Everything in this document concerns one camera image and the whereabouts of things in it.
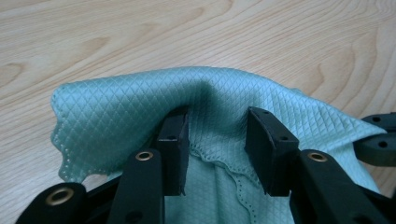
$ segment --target wooden table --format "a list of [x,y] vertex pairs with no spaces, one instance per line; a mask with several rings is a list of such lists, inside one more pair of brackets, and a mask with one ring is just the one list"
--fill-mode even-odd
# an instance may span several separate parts
[[[351,116],[396,111],[396,2],[0,2],[0,223],[61,182],[50,142],[60,84],[159,68],[232,67]],[[372,171],[381,190],[394,169]],[[90,188],[103,182],[90,178]]]

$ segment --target diamond textured fabric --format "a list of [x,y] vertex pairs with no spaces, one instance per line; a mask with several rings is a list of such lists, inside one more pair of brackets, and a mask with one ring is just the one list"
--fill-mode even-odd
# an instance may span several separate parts
[[292,223],[287,198],[264,195],[244,145],[247,108],[271,111],[300,140],[300,149],[333,155],[366,188],[374,181],[352,142],[384,133],[274,81],[231,68],[181,67],[63,84],[52,95],[62,152],[59,176],[119,172],[171,110],[189,106],[190,164],[186,197],[166,198],[168,223]]

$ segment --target fold in cloth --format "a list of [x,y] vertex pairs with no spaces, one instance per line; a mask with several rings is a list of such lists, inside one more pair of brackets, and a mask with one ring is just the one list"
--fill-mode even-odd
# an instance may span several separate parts
[[377,190],[351,143],[385,131],[248,72],[182,67],[86,80],[59,87],[51,104],[59,176],[74,182],[120,172],[169,111],[189,107],[187,196],[165,199],[168,223],[293,222],[289,199],[264,194],[245,153],[249,106],[271,111],[300,149],[331,154],[357,184]]

